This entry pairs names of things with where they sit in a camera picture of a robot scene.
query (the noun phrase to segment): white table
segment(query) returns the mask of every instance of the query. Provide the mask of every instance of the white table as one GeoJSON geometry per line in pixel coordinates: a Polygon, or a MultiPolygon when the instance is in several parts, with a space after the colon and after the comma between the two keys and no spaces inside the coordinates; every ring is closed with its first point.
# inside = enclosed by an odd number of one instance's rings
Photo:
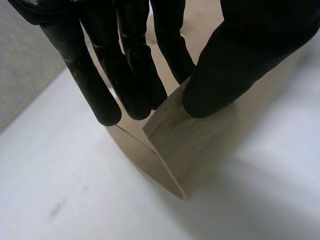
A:
{"type": "Polygon", "coordinates": [[[64,71],[0,136],[0,239],[318,240],[319,56],[191,202],[131,165],[64,71]]]}

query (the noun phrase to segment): fingertip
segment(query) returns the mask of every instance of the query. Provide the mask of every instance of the fingertip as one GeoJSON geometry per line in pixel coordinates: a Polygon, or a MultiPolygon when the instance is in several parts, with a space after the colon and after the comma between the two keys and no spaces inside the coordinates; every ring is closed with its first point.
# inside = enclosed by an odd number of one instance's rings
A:
{"type": "Polygon", "coordinates": [[[118,124],[122,118],[121,109],[116,104],[116,106],[113,107],[112,112],[109,114],[107,112],[101,112],[100,114],[96,114],[96,119],[98,122],[105,126],[105,127],[111,127],[116,124],[118,124]]]}

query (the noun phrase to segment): hand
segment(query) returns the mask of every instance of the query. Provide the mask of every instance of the hand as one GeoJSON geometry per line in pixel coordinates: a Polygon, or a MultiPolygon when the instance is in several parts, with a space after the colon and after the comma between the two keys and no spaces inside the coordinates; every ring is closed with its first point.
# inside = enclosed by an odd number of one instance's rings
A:
{"type": "MultiPolygon", "coordinates": [[[[146,44],[148,0],[8,1],[28,22],[40,25],[102,125],[117,124],[122,114],[94,66],[80,23],[131,118],[146,118],[167,98],[146,44]]],[[[159,48],[181,84],[195,68],[180,35],[185,0],[152,0],[151,4],[159,48]]]]}
{"type": "Polygon", "coordinates": [[[203,49],[183,93],[183,106],[194,118],[233,103],[320,26],[319,0],[220,2],[224,21],[203,49]]]}

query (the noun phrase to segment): black glove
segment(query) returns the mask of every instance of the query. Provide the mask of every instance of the black glove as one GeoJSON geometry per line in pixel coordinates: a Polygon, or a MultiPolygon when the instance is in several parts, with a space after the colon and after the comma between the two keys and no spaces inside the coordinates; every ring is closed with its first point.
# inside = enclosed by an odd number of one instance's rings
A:
{"type": "MultiPolygon", "coordinates": [[[[146,118],[167,98],[146,44],[148,0],[8,1],[28,22],[40,25],[101,124],[117,124],[121,110],[94,66],[80,22],[131,118],[146,118]]],[[[151,4],[158,45],[174,77],[182,83],[195,68],[180,35],[185,0],[152,0],[151,4]]]]}
{"type": "Polygon", "coordinates": [[[320,26],[319,0],[221,0],[221,7],[224,21],[183,93],[183,106],[194,118],[234,102],[320,26]]]}

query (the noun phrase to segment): black rubber glove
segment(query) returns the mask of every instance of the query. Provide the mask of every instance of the black rubber glove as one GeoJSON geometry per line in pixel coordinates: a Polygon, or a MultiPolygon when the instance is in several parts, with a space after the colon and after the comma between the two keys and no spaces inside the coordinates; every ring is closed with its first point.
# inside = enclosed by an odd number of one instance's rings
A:
{"type": "MultiPolygon", "coordinates": [[[[121,110],[94,66],[80,22],[131,118],[146,118],[167,98],[146,44],[148,0],[8,1],[28,22],[40,25],[101,124],[117,124],[121,110]],[[125,55],[119,45],[118,26],[125,55]]],[[[195,68],[180,35],[185,0],[153,0],[152,6],[160,49],[182,83],[195,68]]]]}
{"type": "Polygon", "coordinates": [[[320,25],[319,0],[221,0],[224,22],[203,49],[184,94],[194,118],[231,104],[309,41],[320,25]]]}

